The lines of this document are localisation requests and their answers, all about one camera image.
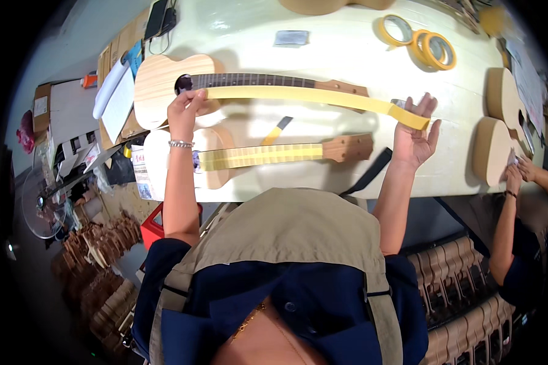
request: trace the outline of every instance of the person's hand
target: person's hand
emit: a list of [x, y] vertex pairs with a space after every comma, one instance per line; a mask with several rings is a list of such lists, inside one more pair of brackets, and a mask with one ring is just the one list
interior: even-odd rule
[[[426, 93], [418, 106], [414, 106], [412, 98], [408, 97], [404, 108], [416, 115], [430, 118], [437, 105], [438, 100], [432, 98], [429, 93]], [[398, 123], [394, 131], [392, 161], [403, 162], [410, 165], [416, 171], [437, 149], [441, 122], [440, 119], [435, 121], [430, 129], [430, 133]]]
[[522, 174], [519, 172], [517, 165], [507, 166], [505, 169], [505, 179], [507, 179], [505, 189], [517, 195], [519, 187], [522, 185]]
[[538, 167], [527, 157], [518, 157], [518, 161], [518, 170], [522, 174], [524, 181], [534, 181]]
[[185, 91], [170, 103], [167, 116], [171, 139], [193, 141], [195, 117], [197, 113], [202, 114], [207, 108], [205, 95], [204, 89]]

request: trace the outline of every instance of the white work table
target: white work table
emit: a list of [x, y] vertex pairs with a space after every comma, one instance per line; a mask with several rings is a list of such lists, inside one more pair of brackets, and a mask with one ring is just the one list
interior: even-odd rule
[[[449, 13], [405, 0], [385, 11], [356, 5], [323, 16], [293, 13], [276, 0], [180, 0], [179, 4], [179, 23], [169, 34], [166, 55], [184, 59], [205, 53], [219, 60], [226, 72], [336, 79], [365, 86], [371, 98], [387, 101], [412, 96], [417, 103], [424, 92], [430, 92], [439, 101], [432, 121], [442, 119], [443, 123], [436, 153], [416, 173], [413, 197], [505, 189], [504, 184], [487, 186], [471, 169], [473, 132], [486, 115], [486, 72], [503, 67], [496, 40], [484, 32], [475, 34]], [[431, 71], [416, 61], [407, 47], [388, 47], [375, 28], [377, 21], [390, 13], [406, 19], [413, 30], [427, 29], [447, 38], [456, 51], [456, 67]], [[309, 43], [274, 46], [278, 30], [307, 30]], [[163, 36], [150, 48], [159, 53], [166, 46], [167, 37]], [[146, 56], [150, 54], [147, 44]], [[196, 189], [197, 201], [247, 201], [271, 187], [311, 187], [339, 193], [352, 186], [385, 147], [393, 147], [396, 121], [391, 117], [294, 100], [223, 100], [218, 112], [198, 117], [196, 127], [222, 123], [235, 145], [244, 147], [258, 145], [284, 116], [294, 119], [277, 144], [371, 132], [372, 157], [357, 164], [303, 161], [242, 168], [220, 189]], [[534, 145], [534, 163], [541, 165], [543, 148], [537, 136]], [[384, 175], [385, 170], [353, 195], [377, 198]]]

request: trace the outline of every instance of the necklace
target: necklace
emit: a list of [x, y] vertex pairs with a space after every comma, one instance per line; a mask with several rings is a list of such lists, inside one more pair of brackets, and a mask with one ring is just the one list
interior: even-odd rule
[[[231, 342], [234, 342], [235, 339], [237, 339], [237, 336], [243, 332], [245, 330], [245, 328], [248, 326], [248, 323], [249, 321], [251, 321], [257, 313], [260, 313], [262, 312], [263, 310], [266, 309], [266, 304], [264, 302], [258, 304], [258, 306], [250, 313], [249, 317], [244, 321], [242, 322], [242, 324], [240, 325], [240, 327], [237, 329], [237, 331], [235, 331], [234, 333], [234, 336], [233, 338], [231, 339]], [[294, 352], [296, 352], [296, 354], [299, 356], [300, 360], [303, 362], [304, 365], [307, 365], [306, 361], [304, 361], [302, 355], [300, 354], [300, 352], [296, 349], [296, 347], [292, 344], [292, 342], [290, 341], [290, 339], [288, 338], [288, 336], [286, 336], [286, 334], [284, 333], [284, 331], [282, 330], [282, 328], [280, 328], [280, 326], [274, 322], [272, 319], [270, 319], [270, 317], [266, 316], [270, 322], [276, 326], [276, 328], [278, 328], [278, 331], [280, 331], [280, 333], [282, 334], [282, 336], [284, 336], [284, 338], [286, 339], [286, 342], [288, 342], [288, 344], [292, 347], [292, 349], [294, 350]]]

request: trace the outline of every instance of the ukulele headstock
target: ukulele headstock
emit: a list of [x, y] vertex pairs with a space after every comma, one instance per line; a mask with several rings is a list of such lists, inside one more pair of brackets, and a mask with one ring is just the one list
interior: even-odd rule
[[332, 141], [322, 143], [322, 157], [333, 159], [336, 162], [369, 159], [372, 152], [371, 133], [341, 135]]

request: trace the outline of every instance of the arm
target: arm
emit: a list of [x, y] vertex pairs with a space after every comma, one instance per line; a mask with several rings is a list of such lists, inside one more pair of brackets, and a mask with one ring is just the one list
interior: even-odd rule
[[525, 181], [533, 181], [548, 194], [548, 171], [532, 163], [527, 157], [519, 159], [519, 172]]
[[[517, 166], [509, 166], [505, 172], [505, 177], [507, 178], [507, 191], [517, 195], [522, 182], [522, 177], [519, 174]], [[497, 221], [495, 234], [493, 235], [493, 247], [491, 248], [491, 258], [489, 259], [491, 274], [500, 286], [503, 286], [505, 276], [514, 261], [514, 255], [511, 251], [514, 247], [515, 212], [515, 197], [511, 194], [506, 194], [501, 215]]]
[[[437, 100], [426, 93], [418, 106], [412, 98], [406, 100], [406, 110], [430, 117], [437, 108]], [[381, 184], [378, 203], [372, 214], [380, 222], [380, 249], [384, 256], [397, 255], [406, 231], [410, 193], [414, 174], [437, 148], [441, 120], [434, 122], [430, 134], [398, 123], [394, 131], [394, 153]]]
[[[195, 115], [198, 109], [204, 106], [204, 98], [203, 90], [198, 95], [195, 91], [187, 91], [181, 93], [169, 105], [170, 139], [185, 142], [193, 140]], [[180, 239], [191, 246], [198, 243], [198, 211], [190, 148], [170, 148], [162, 226], [166, 238]]]

